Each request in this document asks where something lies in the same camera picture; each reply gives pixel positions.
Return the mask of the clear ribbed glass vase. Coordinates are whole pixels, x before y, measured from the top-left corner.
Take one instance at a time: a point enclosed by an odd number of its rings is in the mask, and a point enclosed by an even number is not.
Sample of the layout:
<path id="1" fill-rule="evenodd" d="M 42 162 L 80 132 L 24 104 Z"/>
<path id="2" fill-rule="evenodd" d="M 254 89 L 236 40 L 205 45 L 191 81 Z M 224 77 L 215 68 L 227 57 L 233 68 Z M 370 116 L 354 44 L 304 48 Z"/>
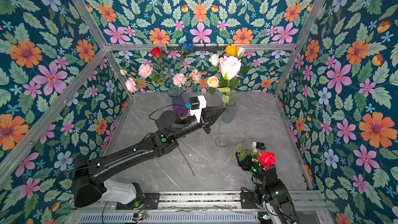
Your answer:
<path id="1" fill-rule="evenodd" d="M 231 97 L 229 99 L 229 102 L 225 104 L 226 110 L 222 114 L 222 121 L 226 124 L 229 124 L 232 122 L 234 119 L 236 113 L 237 113 L 237 103 L 236 101 Z"/>

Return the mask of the red rose stem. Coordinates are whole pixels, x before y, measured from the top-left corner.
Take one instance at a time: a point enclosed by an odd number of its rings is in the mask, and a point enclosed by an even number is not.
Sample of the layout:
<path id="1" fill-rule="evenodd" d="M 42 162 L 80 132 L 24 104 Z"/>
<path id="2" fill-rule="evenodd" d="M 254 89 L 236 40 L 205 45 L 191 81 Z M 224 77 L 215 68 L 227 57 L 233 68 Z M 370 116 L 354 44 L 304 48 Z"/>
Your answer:
<path id="1" fill-rule="evenodd" d="M 168 81 L 170 79 L 169 76 L 171 74 L 170 69 L 171 66 L 174 64 L 174 62 L 172 62 L 171 64 L 164 62 L 162 58 L 163 57 L 162 52 L 159 47 L 153 48 L 153 50 L 150 53 L 152 54 L 153 58 L 157 62 L 158 67 L 160 68 L 160 70 L 157 71 L 155 69 L 155 65 L 153 66 L 150 79 L 154 85 L 157 84 L 160 87 L 165 88 L 167 90 L 167 93 L 170 93 L 171 91 L 170 91 L 170 85 L 168 85 Z"/>
<path id="2" fill-rule="evenodd" d="M 196 174 L 195 174 L 194 170 L 192 169 L 192 166 L 191 166 L 190 163 L 188 162 L 186 156 L 184 155 L 184 153 L 182 152 L 182 150 L 181 150 L 179 147 L 178 147 L 178 150 L 179 150 L 180 154 L 182 155 L 182 157 L 183 157 L 185 163 L 187 164 L 188 168 L 190 169 L 192 175 L 193 175 L 194 177 L 196 177 Z"/>
<path id="3" fill-rule="evenodd" d="M 274 166 L 276 163 L 276 158 L 275 154 L 271 151 L 266 150 L 261 150 L 259 152 L 253 152 L 252 151 L 252 143 L 250 148 L 245 148 L 243 144 L 246 141 L 242 141 L 238 144 L 229 144 L 229 149 L 232 149 L 232 158 L 236 158 L 236 153 L 237 152 L 243 152 L 244 157 L 247 155 L 252 155 L 254 158 L 258 159 L 258 161 L 261 163 L 261 171 L 266 171 L 268 168 L 271 166 Z"/>

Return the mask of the cream peach rose stem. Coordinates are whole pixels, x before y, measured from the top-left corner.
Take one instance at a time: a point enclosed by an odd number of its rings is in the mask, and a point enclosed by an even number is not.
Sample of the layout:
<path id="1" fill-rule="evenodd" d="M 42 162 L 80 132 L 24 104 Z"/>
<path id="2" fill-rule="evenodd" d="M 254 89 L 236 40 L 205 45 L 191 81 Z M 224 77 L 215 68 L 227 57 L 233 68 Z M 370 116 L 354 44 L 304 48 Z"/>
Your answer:
<path id="1" fill-rule="evenodd" d="M 214 95 L 216 93 L 216 91 L 218 91 L 219 88 L 219 79 L 216 76 L 211 76 L 208 80 L 207 80 L 207 85 L 209 87 L 209 93 L 211 95 Z"/>

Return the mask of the purple blue glass vase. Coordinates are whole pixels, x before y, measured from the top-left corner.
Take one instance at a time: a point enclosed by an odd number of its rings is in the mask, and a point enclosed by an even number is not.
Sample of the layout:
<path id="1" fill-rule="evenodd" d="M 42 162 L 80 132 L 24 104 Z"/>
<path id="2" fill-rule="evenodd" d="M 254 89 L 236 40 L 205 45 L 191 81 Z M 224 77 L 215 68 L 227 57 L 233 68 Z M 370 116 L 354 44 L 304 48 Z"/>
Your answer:
<path id="1" fill-rule="evenodd" d="M 172 99 L 173 112 L 178 117 L 185 117 L 188 115 L 188 109 L 183 99 L 184 90 L 177 86 L 172 86 L 168 91 L 168 96 Z"/>

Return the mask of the pink rosebud stem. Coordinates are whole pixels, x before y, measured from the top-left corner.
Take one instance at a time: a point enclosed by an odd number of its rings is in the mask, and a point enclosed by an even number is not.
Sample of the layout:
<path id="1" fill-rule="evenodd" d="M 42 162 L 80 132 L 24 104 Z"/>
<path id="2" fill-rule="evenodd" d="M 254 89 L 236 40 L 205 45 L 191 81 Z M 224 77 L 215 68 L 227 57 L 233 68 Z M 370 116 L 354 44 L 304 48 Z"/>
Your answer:
<path id="1" fill-rule="evenodd" d="M 229 102 L 229 99 L 233 98 L 233 92 L 239 85 L 240 79 L 238 78 L 240 65 L 236 57 L 224 56 L 220 58 L 220 79 L 218 92 L 220 93 L 223 105 Z M 220 120 L 218 126 L 218 136 L 221 135 L 221 123 Z"/>

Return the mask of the orange rose stem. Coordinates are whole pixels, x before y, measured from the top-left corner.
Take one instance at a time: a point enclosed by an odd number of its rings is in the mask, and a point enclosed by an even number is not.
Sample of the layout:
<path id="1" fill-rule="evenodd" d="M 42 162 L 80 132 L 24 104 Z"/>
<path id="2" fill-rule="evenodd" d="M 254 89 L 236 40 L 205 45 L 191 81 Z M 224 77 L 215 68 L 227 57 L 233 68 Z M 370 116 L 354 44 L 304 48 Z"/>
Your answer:
<path id="1" fill-rule="evenodd" d="M 236 57 L 237 52 L 238 52 L 238 48 L 234 45 L 229 45 L 225 49 L 225 53 L 228 57 Z"/>

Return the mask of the white rose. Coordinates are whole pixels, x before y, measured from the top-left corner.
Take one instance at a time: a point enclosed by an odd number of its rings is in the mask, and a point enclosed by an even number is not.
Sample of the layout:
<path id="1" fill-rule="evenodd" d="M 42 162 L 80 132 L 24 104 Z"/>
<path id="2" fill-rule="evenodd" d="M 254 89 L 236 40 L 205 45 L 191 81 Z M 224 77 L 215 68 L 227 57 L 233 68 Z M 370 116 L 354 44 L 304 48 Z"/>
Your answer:
<path id="1" fill-rule="evenodd" d="M 243 62 L 241 61 L 244 53 L 245 53 L 245 49 L 243 47 L 237 47 L 236 52 L 235 52 L 235 57 L 237 58 L 238 64 L 240 65 L 239 74 L 244 74 L 244 73 L 248 72 L 250 69 L 249 65 L 244 65 Z"/>

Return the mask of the blue rose stem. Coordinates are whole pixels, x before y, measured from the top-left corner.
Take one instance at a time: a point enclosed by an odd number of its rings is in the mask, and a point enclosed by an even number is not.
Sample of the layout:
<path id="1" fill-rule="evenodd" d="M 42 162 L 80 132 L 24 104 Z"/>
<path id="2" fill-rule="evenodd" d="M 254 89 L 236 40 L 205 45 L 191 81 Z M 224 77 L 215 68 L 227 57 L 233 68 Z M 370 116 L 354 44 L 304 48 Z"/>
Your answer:
<path id="1" fill-rule="evenodd" d="M 189 42 L 185 42 L 180 46 L 181 46 L 181 56 L 183 58 L 186 58 L 189 54 L 193 53 L 195 49 L 194 44 Z"/>

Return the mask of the pink carnation spray stem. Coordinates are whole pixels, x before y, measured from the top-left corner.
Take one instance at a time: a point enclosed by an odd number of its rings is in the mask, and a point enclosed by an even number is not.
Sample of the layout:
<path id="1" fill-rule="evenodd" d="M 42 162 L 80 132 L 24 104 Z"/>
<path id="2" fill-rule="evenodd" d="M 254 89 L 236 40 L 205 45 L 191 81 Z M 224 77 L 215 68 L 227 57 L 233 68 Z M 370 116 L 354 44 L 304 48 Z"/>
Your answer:
<path id="1" fill-rule="evenodd" d="M 153 87 L 165 87 L 167 78 L 162 73 L 157 73 L 152 65 L 141 64 L 138 73 L 128 73 L 124 69 L 120 69 L 119 73 L 126 77 L 125 88 L 130 93 L 135 93 L 143 89 L 144 85 L 152 85 Z"/>

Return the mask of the white rose stem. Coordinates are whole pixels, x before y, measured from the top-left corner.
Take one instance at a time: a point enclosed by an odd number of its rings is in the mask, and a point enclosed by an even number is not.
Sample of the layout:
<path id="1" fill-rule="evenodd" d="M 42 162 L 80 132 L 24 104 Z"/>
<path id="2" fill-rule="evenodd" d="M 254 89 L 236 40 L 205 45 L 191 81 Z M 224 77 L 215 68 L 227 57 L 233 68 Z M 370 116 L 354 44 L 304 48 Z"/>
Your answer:
<path id="1" fill-rule="evenodd" d="M 210 58 L 209 61 L 211 63 L 212 66 L 216 67 L 216 68 L 220 68 L 220 57 L 218 54 L 213 54 Z"/>

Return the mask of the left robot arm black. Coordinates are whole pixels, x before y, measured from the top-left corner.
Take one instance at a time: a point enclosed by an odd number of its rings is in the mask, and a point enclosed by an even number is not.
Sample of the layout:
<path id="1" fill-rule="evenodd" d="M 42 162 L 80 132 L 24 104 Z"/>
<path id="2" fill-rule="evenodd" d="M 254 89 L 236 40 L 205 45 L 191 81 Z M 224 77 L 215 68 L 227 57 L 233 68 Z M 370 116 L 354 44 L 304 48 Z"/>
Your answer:
<path id="1" fill-rule="evenodd" d="M 82 208 L 97 201 L 117 202 L 131 209 L 140 208 L 145 195 L 139 183 L 123 184 L 111 177 L 137 164 L 164 156 L 178 147 L 177 140 L 188 134 L 204 130 L 210 133 L 211 126 L 226 110 L 225 107 L 206 107 L 200 118 L 178 117 L 173 111 L 163 112 L 155 124 L 157 131 L 147 134 L 139 143 L 109 155 L 88 160 L 75 160 L 72 192 L 74 206 Z"/>

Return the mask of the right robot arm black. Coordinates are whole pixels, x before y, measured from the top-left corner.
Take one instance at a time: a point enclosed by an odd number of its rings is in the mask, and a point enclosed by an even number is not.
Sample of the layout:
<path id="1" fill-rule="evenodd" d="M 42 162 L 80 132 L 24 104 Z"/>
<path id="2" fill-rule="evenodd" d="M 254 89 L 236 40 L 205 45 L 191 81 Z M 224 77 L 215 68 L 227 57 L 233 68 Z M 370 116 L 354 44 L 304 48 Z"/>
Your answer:
<path id="1" fill-rule="evenodd" d="M 241 188 L 240 203 L 243 209 L 258 207 L 262 224 L 298 224 L 292 198 L 276 173 L 275 154 L 269 151 L 235 153 L 238 166 L 251 173 L 253 190 Z"/>

